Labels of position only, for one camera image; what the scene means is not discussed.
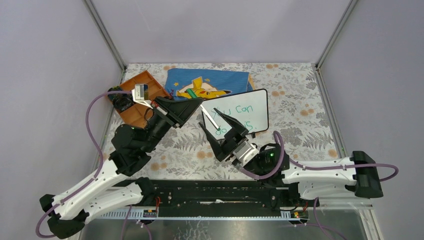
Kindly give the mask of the white whiteboard black frame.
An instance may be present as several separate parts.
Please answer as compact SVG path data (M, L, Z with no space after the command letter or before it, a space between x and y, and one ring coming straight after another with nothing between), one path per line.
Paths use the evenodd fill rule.
M220 127L217 130L206 116L203 117L204 126L217 140L222 140L231 127L214 109L237 119L250 134L269 128L268 92L264 88L209 99L202 105Z

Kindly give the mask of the green marker cap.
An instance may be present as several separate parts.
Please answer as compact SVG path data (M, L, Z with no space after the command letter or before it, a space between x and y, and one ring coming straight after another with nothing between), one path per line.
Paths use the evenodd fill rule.
M192 98L192 99L195 99L195 98L197 98L197 95L195 94L195 92L191 89L191 88L188 88L187 90L186 90L186 93Z

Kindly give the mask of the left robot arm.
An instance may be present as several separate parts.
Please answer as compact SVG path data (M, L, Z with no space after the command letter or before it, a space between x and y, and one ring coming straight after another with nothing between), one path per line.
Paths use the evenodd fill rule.
M203 103L202 98L171 100L158 96L151 102L152 117L141 128L119 126L111 142L115 150L96 171L65 192L40 198L52 237L66 239L98 216L120 207L156 201L156 190L147 177L140 177L121 190L107 189L140 171L151 159L149 153L170 130L181 128Z

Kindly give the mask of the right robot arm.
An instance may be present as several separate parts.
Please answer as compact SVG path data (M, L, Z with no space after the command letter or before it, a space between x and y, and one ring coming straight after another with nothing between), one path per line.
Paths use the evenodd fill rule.
M261 148L247 138L248 130L236 118L218 115L230 125L223 140L217 140L206 126L200 127L206 135L215 158L222 162L233 159L233 165L244 175L274 187L278 183L294 184L287 191L287 201L293 206L305 200L352 192L356 197L375 199L383 197L377 163L364 151L325 162L295 161L285 149L282 135L273 132L274 142Z

